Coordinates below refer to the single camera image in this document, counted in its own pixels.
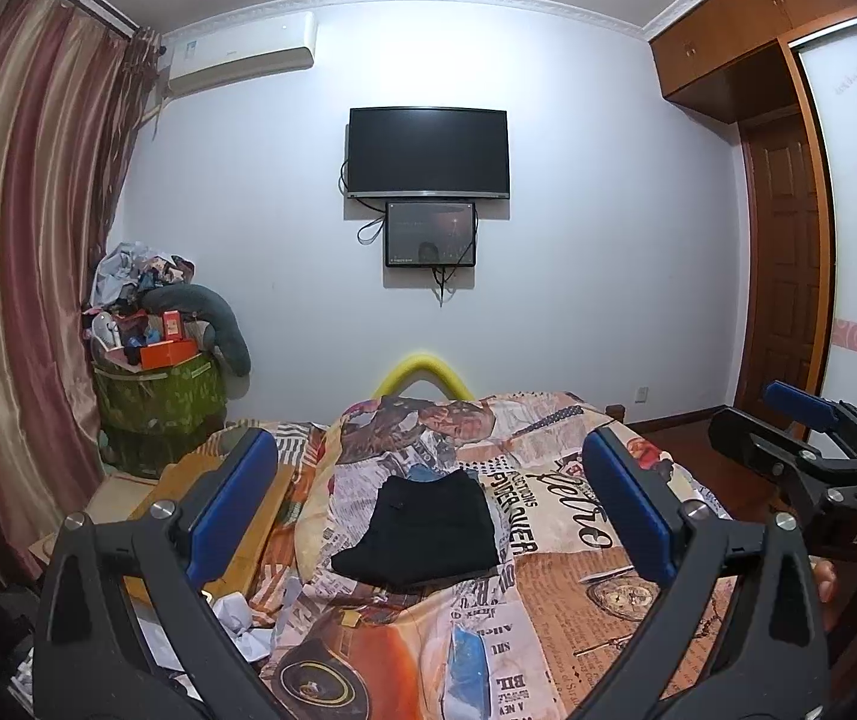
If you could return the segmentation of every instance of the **black tv screen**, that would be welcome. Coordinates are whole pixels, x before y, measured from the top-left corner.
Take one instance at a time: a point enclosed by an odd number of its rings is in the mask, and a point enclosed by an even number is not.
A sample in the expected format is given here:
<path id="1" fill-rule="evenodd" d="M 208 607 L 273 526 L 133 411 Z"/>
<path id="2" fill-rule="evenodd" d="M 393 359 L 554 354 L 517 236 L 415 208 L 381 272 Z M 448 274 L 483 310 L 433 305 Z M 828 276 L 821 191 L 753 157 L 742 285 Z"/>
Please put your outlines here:
<path id="1" fill-rule="evenodd" d="M 350 197 L 508 197 L 508 116 L 478 108 L 353 108 Z"/>

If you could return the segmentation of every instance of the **green basket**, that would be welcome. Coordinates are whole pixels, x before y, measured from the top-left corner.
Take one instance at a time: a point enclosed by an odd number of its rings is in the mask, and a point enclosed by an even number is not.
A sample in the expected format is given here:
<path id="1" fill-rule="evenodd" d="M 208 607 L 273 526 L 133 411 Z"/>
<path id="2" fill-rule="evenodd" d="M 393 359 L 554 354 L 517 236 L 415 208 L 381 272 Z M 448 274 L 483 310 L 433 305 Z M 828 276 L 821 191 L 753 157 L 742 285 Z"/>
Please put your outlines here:
<path id="1" fill-rule="evenodd" d="M 110 461 L 158 478 L 225 424 L 225 385 L 214 357 L 128 373 L 94 367 L 95 394 Z"/>

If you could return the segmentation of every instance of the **wire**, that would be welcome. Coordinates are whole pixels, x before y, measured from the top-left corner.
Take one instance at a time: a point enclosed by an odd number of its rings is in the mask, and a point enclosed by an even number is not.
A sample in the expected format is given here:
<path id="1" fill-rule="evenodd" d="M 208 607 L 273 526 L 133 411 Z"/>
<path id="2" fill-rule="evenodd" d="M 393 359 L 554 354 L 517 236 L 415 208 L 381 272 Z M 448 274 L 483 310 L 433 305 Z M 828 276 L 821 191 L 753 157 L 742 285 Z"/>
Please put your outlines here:
<path id="1" fill-rule="evenodd" d="M 348 177 L 345 176 L 345 169 L 347 167 L 348 160 L 345 160 L 345 162 L 342 163 L 342 167 L 338 172 L 338 191 L 342 193 L 343 197 L 348 197 Z M 378 236 L 381 234 L 381 231 L 385 229 L 385 217 L 387 214 L 384 208 L 379 208 L 377 205 L 372 205 L 361 199 L 361 197 L 353 197 L 352 199 L 361 203 L 370 211 L 374 211 L 375 213 L 379 214 L 379 218 L 374 218 L 367 224 L 362 225 L 361 229 L 359 229 L 355 235 L 355 237 L 358 238 L 358 242 L 363 245 L 363 247 L 367 247 L 367 245 L 373 244 L 375 242 L 375 239 L 377 239 Z M 372 235 L 372 237 L 370 238 L 363 239 L 362 233 L 365 232 L 365 230 L 367 230 L 369 227 L 373 227 L 376 224 L 378 224 L 378 229 L 374 231 L 374 235 Z"/>
<path id="2" fill-rule="evenodd" d="M 468 250 L 475 245 L 475 242 L 478 240 L 478 213 L 475 210 L 474 204 L 471 206 L 471 213 L 474 215 L 474 231 L 471 235 L 471 241 L 468 242 L 468 245 L 462 250 L 461 255 L 455 261 L 455 264 L 452 266 L 435 266 L 431 269 L 432 277 L 435 279 L 435 284 L 438 286 L 438 304 L 444 305 L 444 287 L 447 283 L 449 283 L 449 279 L 454 276 L 455 271 L 462 266 L 462 260 L 465 259 L 465 255 L 468 254 Z M 449 290 L 449 294 L 452 295 L 454 290 Z"/>
<path id="3" fill-rule="evenodd" d="M 373 227 L 374 225 L 378 225 L 378 229 L 374 231 L 371 237 L 363 238 L 362 233 L 365 232 L 369 227 Z M 381 234 L 381 231 L 385 228 L 385 215 L 383 214 L 380 218 L 373 218 L 369 223 L 363 224 L 357 233 L 355 233 L 355 238 L 358 238 L 358 242 L 363 245 L 363 247 L 367 247 L 367 245 L 372 245 Z"/>
<path id="4" fill-rule="evenodd" d="M 444 271 L 444 265 L 440 268 L 432 268 L 431 274 L 438 285 L 438 304 L 441 307 L 444 305 L 444 285 L 449 283 L 449 276 Z"/>

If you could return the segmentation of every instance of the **hand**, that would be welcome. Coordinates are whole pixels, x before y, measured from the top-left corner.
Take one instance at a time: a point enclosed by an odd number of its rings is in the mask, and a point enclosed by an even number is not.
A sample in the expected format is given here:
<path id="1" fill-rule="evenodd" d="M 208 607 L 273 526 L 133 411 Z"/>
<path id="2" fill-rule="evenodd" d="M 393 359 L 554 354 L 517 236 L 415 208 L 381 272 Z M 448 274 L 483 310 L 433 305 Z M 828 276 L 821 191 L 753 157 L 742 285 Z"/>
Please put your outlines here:
<path id="1" fill-rule="evenodd" d="M 818 599 L 822 602 L 822 618 L 825 630 L 830 631 L 838 623 L 841 609 L 836 603 L 838 596 L 838 574 L 831 560 L 817 560 L 812 565 L 815 575 L 815 587 L 818 587 Z"/>

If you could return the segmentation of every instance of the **newspaper print bedspread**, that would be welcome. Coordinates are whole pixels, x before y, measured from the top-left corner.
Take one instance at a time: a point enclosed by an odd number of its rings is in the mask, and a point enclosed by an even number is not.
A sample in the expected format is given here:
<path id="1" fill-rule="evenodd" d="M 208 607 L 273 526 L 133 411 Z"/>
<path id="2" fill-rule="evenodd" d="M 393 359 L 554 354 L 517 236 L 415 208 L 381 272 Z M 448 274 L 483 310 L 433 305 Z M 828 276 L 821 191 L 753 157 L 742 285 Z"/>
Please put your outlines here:
<path id="1" fill-rule="evenodd" d="M 570 394 L 383 397 L 324 437 L 306 435 L 249 600 L 276 626 L 262 680 L 302 720 L 564 718 L 657 597 L 585 482 L 582 442 L 602 425 L 679 499 L 702 497 L 667 453 Z M 403 595 L 331 570 L 367 530 L 389 476 L 455 469 L 475 474 L 489 500 L 500 559 L 489 576 Z M 697 678 L 731 590 L 716 586 L 666 694 Z"/>

